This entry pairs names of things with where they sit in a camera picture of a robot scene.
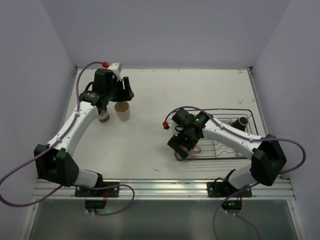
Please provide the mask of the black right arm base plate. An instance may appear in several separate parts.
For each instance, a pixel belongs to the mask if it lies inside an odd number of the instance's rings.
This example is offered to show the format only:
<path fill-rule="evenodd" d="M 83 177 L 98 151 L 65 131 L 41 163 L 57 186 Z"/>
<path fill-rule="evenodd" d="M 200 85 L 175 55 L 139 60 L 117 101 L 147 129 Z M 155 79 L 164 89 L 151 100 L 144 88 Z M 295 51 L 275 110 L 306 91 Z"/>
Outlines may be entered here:
<path fill-rule="evenodd" d="M 240 191 L 232 186 L 227 180 L 218 177 L 213 181 L 206 183 L 207 195 L 209 198 L 226 198 Z"/>

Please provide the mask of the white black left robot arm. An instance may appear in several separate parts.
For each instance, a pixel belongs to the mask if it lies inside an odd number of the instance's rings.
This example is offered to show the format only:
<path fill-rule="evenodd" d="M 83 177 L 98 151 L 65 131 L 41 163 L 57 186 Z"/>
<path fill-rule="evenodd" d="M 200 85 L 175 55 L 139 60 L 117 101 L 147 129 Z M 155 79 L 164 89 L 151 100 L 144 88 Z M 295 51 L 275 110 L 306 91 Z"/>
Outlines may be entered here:
<path fill-rule="evenodd" d="M 107 118 L 109 102 L 128 102 L 134 97 L 129 78 L 121 76 L 120 63 L 99 68 L 94 79 L 77 94 L 76 107 L 59 132 L 45 145 L 34 149 L 40 179 L 65 187 L 100 188 L 100 173 L 81 169 L 73 159 L 76 147 L 90 124 L 98 117 Z"/>

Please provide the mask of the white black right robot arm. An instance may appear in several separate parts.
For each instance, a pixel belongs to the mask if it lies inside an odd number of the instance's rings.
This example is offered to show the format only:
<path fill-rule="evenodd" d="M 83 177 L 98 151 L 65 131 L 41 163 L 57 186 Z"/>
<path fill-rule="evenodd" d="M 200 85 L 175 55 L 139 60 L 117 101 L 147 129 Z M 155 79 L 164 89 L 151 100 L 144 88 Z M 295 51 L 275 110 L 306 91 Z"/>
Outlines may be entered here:
<path fill-rule="evenodd" d="M 167 145 L 182 159 L 188 158 L 201 139 L 216 141 L 245 156 L 250 164 L 232 170 L 223 179 L 227 186 L 237 190 L 253 183 L 272 186 L 287 163 L 279 140 L 273 135 L 247 133 L 202 109 L 193 115 L 184 107 L 177 108 L 165 117 L 162 126 L 172 131 Z"/>

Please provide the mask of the beige tall cup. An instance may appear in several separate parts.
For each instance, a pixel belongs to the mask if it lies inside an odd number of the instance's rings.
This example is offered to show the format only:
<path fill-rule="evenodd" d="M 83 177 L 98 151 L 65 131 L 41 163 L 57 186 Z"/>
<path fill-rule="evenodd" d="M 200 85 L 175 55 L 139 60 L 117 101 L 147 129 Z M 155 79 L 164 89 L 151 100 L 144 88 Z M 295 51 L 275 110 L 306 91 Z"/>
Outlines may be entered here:
<path fill-rule="evenodd" d="M 114 110 L 121 121 L 128 121 L 130 119 L 131 112 L 128 102 L 117 102 L 114 105 Z"/>

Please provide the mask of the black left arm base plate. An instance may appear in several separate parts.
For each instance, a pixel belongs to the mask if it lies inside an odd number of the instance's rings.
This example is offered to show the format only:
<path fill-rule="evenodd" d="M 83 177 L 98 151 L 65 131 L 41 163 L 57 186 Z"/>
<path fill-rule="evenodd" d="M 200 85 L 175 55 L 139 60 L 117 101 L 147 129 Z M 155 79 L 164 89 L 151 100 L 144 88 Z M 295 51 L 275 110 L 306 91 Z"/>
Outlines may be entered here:
<path fill-rule="evenodd" d="M 117 198 L 119 196 L 120 183 L 116 181 L 103 181 L 97 188 L 78 186 L 74 196 L 79 198 Z"/>

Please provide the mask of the pink hexagonal mug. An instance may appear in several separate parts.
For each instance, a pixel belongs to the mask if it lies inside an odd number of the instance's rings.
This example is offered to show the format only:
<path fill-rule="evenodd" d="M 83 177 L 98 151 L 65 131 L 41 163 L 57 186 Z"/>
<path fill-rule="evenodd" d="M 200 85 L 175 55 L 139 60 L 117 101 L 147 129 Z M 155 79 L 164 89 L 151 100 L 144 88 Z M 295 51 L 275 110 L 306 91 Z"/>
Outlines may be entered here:
<path fill-rule="evenodd" d="M 187 153 L 186 157 L 182 157 L 177 153 L 177 156 L 181 159 L 191 159 L 195 154 L 200 154 L 202 152 L 202 148 L 198 145 L 196 145 L 193 149 L 188 150 L 184 146 L 180 146 L 180 148 Z"/>

